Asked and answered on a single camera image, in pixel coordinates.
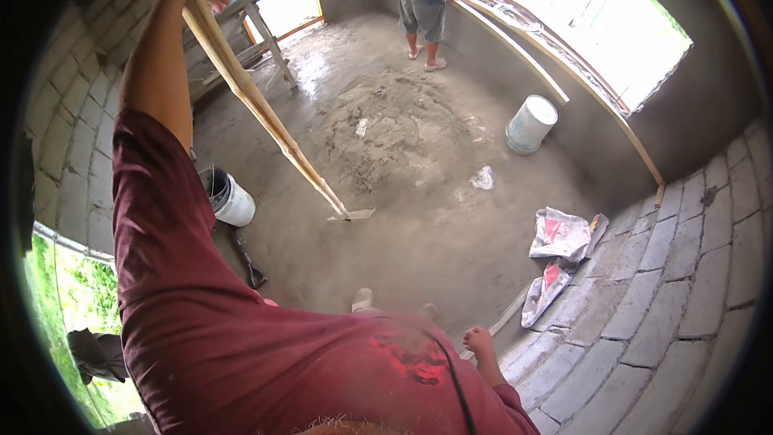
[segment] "black cable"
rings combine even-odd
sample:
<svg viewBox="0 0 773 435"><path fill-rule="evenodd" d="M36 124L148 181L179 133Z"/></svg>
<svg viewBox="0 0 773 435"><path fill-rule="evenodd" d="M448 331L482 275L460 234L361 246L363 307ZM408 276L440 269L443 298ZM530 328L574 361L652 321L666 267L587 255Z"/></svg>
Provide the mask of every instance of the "black cable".
<svg viewBox="0 0 773 435"><path fill-rule="evenodd" d="M446 350L445 346L443 346L443 343L438 340L434 334L430 333L430 331L427 331L423 327L414 326L411 323L407 323L405 321L401 321L400 319L395 319L393 317L389 316L375 316L375 317L382 317L389 319L391 321L397 321L401 324L407 324L408 326L415 327L419 331L423 332L427 335L428 338L430 338L432 341L438 344L440 346L440 350L445 355L445 359L447 362L449 362L449 371L451 372L451 380L454 382L454 388L456 389L456 395L459 398L459 404L461 405L461 411L462 414L465 417L465 425L467 425L467 430L469 431L470 435L478 435L478 430L475 429L475 421L472 420L472 411L470 411L470 406L467 403L467 398L465 397L465 392L461 389L461 383L459 382L459 377L456 375L456 368L454 367L454 364L451 363L451 356Z"/></svg>
<svg viewBox="0 0 773 435"><path fill-rule="evenodd" d="M469 430L470 435L477 435L477 430L475 429L475 422L472 420L472 412L470 411L470 406L467 404L467 399L465 398L465 392L461 389L461 383L459 382L459 378L456 376L456 368L454 367L454 364L451 363L451 356L449 355L449 352L446 351L445 346L443 346L442 343L432 334L430 331L427 331L426 329L420 328L421 331L424 331L425 334L427 334L432 341L438 343L438 346L440 346L440 349L443 350L443 354L445 354L446 360L449 362L449 370L451 371L451 379L454 380L454 388L456 388L456 395L459 397L459 403L461 404L461 411L465 415L465 423L467 424L467 430Z"/></svg>

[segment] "gray cloth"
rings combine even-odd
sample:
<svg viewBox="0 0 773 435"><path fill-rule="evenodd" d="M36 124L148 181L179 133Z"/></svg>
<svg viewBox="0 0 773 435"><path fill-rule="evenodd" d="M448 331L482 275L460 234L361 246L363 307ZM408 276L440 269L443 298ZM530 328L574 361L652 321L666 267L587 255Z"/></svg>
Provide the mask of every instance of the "gray cloth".
<svg viewBox="0 0 773 435"><path fill-rule="evenodd" d="M84 385L91 383L94 376L121 383L129 377L117 334L92 333L88 328L70 331L67 344Z"/></svg>
<svg viewBox="0 0 773 435"><path fill-rule="evenodd" d="M406 34L424 31L426 42L443 40L445 0L400 0L400 27Z"/></svg>

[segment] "concrete floor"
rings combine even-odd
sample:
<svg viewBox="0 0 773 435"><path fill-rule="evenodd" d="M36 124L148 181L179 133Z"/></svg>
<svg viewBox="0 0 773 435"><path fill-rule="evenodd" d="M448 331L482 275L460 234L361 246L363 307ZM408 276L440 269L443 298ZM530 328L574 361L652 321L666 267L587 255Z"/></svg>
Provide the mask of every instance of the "concrete floor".
<svg viewBox="0 0 773 435"><path fill-rule="evenodd" d="M240 229L246 250L269 276L260 289L279 305L320 312L348 312L355 292L368 286L376 307L411 311L438 306L438 325L452 339L475 325L488 326L520 290L541 275L544 263L527 256L534 212L549 205L592 218L604 205L590 198L581 173L550 137L529 157L509 150L506 123L520 104L504 104L468 72L447 47L449 67L422 70L424 53L407 60L397 20L371 14L321 27L290 44L285 58L300 90L289 97L280 80L266 84L274 65L253 74L276 114L312 165L350 209L376 207L367 220L328 222L332 209L282 156L274 141L229 90L196 105L196 166L210 162L230 172L257 203L254 220ZM387 69L422 75L447 91L444 99L459 119L475 116L478 141L433 188L381 184L366 195L340 188L332 165L315 162L310 133L339 93L365 76ZM530 74L524 68L524 74ZM420 116L419 111L412 113ZM488 164L494 188L472 188L468 179ZM217 240L234 261L227 242ZM234 269L239 264L234 261Z"/></svg>

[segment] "gray shorts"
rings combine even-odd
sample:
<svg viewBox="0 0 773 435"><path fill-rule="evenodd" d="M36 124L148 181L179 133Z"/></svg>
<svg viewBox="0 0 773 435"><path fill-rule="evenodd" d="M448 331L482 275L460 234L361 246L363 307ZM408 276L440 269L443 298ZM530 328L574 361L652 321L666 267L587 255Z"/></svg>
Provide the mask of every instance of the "gray shorts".
<svg viewBox="0 0 773 435"><path fill-rule="evenodd" d="M426 42L443 40L445 0L400 0L400 27L406 34L424 31Z"/></svg>

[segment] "maroon shirt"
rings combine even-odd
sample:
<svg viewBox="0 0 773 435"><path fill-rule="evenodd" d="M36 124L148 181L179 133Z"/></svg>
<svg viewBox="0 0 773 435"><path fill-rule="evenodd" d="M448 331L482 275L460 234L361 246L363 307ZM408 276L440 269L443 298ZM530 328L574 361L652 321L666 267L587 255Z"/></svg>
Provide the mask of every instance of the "maroon shirt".
<svg viewBox="0 0 773 435"><path fill-rule="evenodd" d="M121 112L113 149L124 358L162 433L285 435L343 416L417 435L462 435L469 431L449 358L478 433L538 433L513 387L485 386L418 314L265 304L212 243L207 194L158 121Z"/></svg>

